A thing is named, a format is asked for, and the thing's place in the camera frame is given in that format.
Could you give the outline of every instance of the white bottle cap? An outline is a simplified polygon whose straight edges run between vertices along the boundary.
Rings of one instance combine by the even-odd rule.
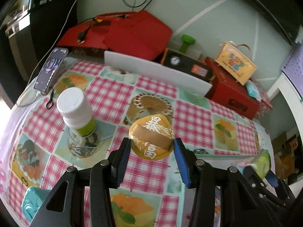
[[[57,108],[67,119],[83,116],[87,111],[91,113],[91,107],[84,96],[84,92],[78,87],[64,90],[58,97]]]

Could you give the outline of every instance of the white line on wall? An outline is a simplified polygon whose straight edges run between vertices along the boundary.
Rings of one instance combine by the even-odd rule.
[[[273,77],[273,78],[257,78],[255,79],[256,81],[258,82],[261,82],[261,81],[269,81],[269,80],[276,80],[277,77]]]
[[[209,11],[213,10],[215,7],[219,6],[220,4],[226,2],[227,0],[219,0],[217,2],[215,2],[214,4],[210,5],[209,7],[207,7],[206,9],[204,9],[203,11],[201,11],[200,13],[198,13],[196,16],[194,16],[193,18],[191,18],[189,21],[187,21],[183,26],[181,26],[179,29],[177,29],[173,34],[172,37],[178,35],[180,32],[182,32],[185,28],[187,28],[188,26],[190,26],[192,23],[194,23],[197,19],[199,19],[201,16],[203,16],[204,14],[208,13]]]
[[[258,36],[259,36],[259,22],[260,22],[259,13],[256,11],[256,35],[255,35],[254,48],[253,48],[252,56],[251,56],[252,61],[255,61],[256,52],[257,52],[257,44],[258,44]]]

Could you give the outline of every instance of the smartphone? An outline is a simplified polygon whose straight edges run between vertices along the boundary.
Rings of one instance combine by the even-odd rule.
[[[64,58],[69,53],[65,48],[54,48],[47,60],[45,61],[38,78],[34,84],[34,89],[48,93],[48,89],[51,83],[55,80],[55,76],[58,73],[59,66],[62,64]]]

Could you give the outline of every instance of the pill bottle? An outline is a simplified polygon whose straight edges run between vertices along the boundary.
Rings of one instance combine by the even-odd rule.
[[[64,123],[76,136],[90,136],[96,129],[93,111],[84,92],[77,87],[64,90],[58,97],[57,108],[63,116]]]

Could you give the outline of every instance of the red bag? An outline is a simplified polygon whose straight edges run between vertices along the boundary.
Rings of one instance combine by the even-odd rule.
[[[70,28],[57,46],[111,49],[117,53],[153,60],[164,51],[172,35],[168,26],[145,10],[108,13],[96,18],[103,21],[87,21]],[[79,44],[77,35],[86,29],[85,40]]]

